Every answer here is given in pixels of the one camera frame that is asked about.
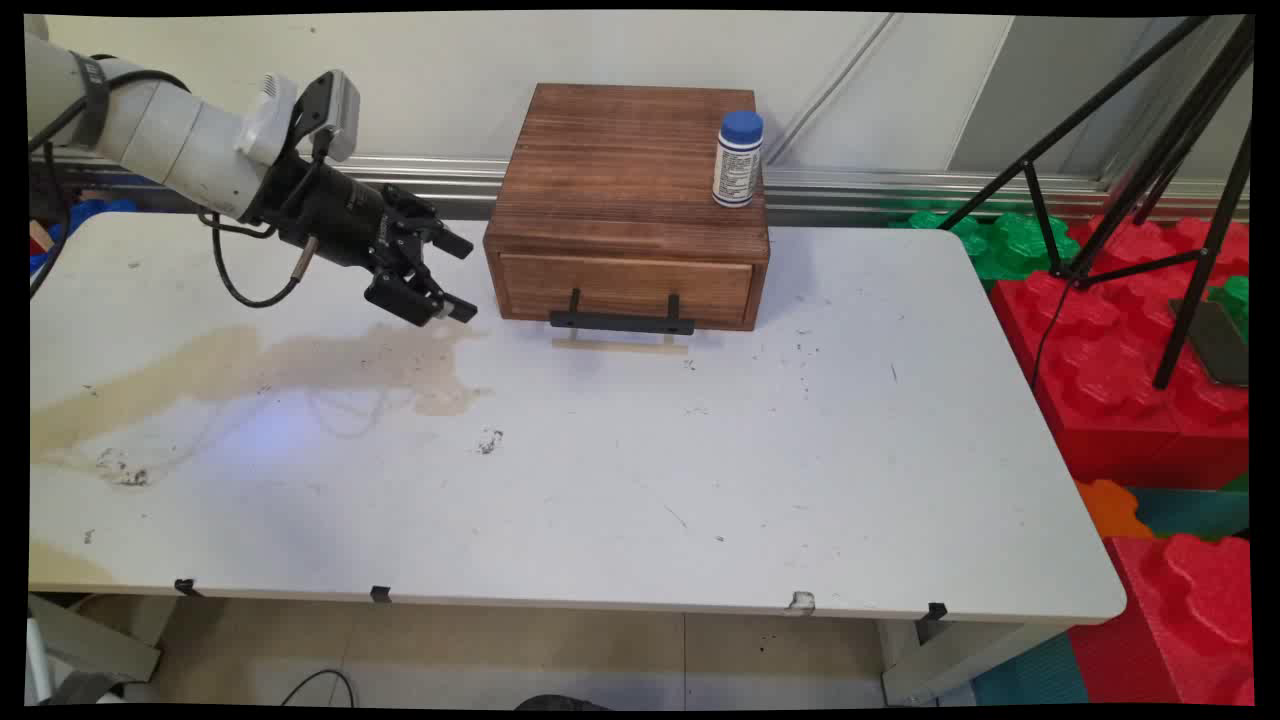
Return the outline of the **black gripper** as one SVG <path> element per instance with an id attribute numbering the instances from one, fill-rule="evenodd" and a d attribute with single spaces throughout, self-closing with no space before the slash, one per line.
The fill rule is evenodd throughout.
<path id="1" fill-rule="evenodd" d="M 422 260 L 422 243 L 466 259 L 474 243 L 454 233 L 436 209 L 397 184 L 372 187 L 288 150 L 265 174 L 246 213 L 282 241 L 339 266 L 372 273 L 364 297 L 416 327 L 433 319 L 470 323 L 477 306 L 445 292 Z"/>

